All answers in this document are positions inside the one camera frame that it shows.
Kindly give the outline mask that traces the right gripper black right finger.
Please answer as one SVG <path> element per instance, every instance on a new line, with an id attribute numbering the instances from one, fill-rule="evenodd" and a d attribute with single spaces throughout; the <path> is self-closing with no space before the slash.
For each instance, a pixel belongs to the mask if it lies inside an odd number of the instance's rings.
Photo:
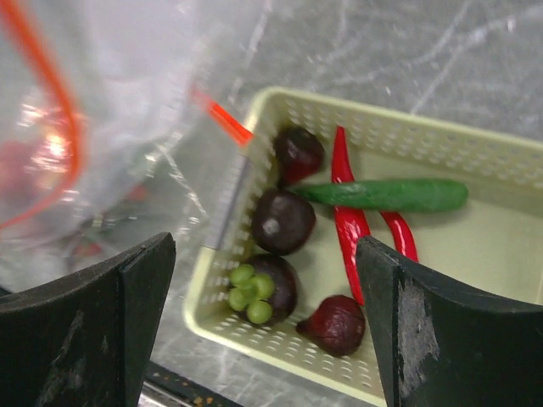
<path id="1" fill-rule="evenodd" d="M 356 264 L 389 406 L 539 406 L 542 308 L 488 293 L 374 237 Z"/>

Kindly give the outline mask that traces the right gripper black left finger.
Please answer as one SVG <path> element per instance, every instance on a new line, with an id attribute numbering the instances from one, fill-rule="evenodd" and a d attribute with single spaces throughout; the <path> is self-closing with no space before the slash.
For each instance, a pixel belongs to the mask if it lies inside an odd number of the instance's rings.
<path id="1" fill-rule="evenodd" d="M 176 262 L 169 232 L 1 298 L 3 406 L 135 406 Z"/>

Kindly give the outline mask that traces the clear zip bag orange zipper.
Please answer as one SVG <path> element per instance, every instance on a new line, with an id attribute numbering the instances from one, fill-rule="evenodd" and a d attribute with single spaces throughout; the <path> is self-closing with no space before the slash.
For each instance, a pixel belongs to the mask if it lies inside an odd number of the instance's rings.
<path id="1" fill-rule="evenodd" d="M 90 254 L 125 201 L 218 95 L 268 1 L 1 4 L 1 286 L 42 285 Z"/>

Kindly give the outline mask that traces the dark purple plum top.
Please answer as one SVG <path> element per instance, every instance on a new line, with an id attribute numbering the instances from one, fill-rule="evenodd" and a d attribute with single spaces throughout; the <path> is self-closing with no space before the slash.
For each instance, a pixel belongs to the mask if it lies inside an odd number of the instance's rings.
<path id="1" fill-rule="evenodd" d="M 273 143 L 280 187 L 293 185 L 317 173 L 325 158 L 321 142 L 301 126 L 282 128 Z"/>

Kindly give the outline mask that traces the dark purple plum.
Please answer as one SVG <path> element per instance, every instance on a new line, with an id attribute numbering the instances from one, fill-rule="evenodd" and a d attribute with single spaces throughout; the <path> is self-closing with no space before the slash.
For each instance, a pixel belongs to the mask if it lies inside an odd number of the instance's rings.
<path id="1" fill-rule="evenodd" d="M 305 245 L 315 224 L 310 202 L 293 192 L 269 188 L 257 201 L 250 231 L 258 247 L 288 255 Z"/>
<path id="2" fill-rule="evenodd" d="M 353 298 L 338 294 L 325 298 L 295 330 L 333 357 L 349 356 L 361 345 L 366 317 Z"/>
<path id="3" fill-rule="evenodd" d="M 273 143 L 280 187 L 293 185 L 317 173 L 325 158 L 321 142 L 301 126 L 282 128 Z"/>

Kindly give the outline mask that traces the dark purple plum bottom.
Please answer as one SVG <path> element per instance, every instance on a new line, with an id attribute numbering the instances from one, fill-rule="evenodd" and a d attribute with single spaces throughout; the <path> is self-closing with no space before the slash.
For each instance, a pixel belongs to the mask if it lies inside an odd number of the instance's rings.
<path id="1" fill-rule="evenodd" d="M 295 330 L 333 357 L 349 356 L 361 345 L 366 317 L 353 298 L 338 294 L 325 298 Z"/>

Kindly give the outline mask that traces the green chili pepper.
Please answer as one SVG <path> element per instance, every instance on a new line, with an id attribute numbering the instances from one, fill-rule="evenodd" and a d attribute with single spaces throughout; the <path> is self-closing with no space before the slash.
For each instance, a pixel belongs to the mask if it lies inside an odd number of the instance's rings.
<path id="1" fill-rule="evenodd" d="M 432 178 L 320 183 L 292 191 L 319 204 L 388 212 L 446 212 L 460 209 L 468 199 L 465 184 Z"/>

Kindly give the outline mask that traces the small green grape bunch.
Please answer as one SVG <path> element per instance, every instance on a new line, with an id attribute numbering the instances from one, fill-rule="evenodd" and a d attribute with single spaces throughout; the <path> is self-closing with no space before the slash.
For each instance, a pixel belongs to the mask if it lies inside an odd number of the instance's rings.
<path id="1" fill-rule="evenodd" d="M 229 276 L 228 304 L 254 326 L 271 326 L 286 320 L 298 302 L 295 268 L 275 254 L 249 257 Z"/>

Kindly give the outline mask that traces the cream plastic basket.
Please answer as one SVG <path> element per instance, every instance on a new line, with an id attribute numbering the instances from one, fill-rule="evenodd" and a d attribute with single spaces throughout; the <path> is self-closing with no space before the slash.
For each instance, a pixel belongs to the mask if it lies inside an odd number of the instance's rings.
<path id="1" fill-rule="evenodd" d="M 259 92 L 245 125 L 254 139 L 236 158 L 184 304 L 184 320 L 194 333 L 363 402 L 385 403 L 370 337 L 356 353 L 339 359 L 294 329 L 324 298 L 350 290 L 333 217 L 326 209 L 316 209 L 308 243 L 288 257 L 299 276 L 299 302 L 287 320 L 253 327 L 228 305 L 230 271 L 257 252 L 251 216 L 263 191 L 276 183 L 272 143 L 287 125 L 309 130 L 325 148 L 332 147 L 336 128 L 343 126 L 359 180 L 436 177 L 464 182 L 469 190 L 464 208 L 406 216 L 419 259 L 487 292 L 541 302 L 538 142 L 283 87 Z"/>

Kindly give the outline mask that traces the dark purple plum middle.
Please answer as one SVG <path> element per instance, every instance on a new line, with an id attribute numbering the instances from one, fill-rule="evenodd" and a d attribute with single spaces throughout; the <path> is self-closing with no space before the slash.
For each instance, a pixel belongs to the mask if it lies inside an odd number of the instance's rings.
<path id="1" fill-rule="evenodd" d="M 257 201 L 250 231 L 258 247 L 288 255 L 305 245 L 315 224 L 310 202 L 293 192 L 269 188 Z"/>

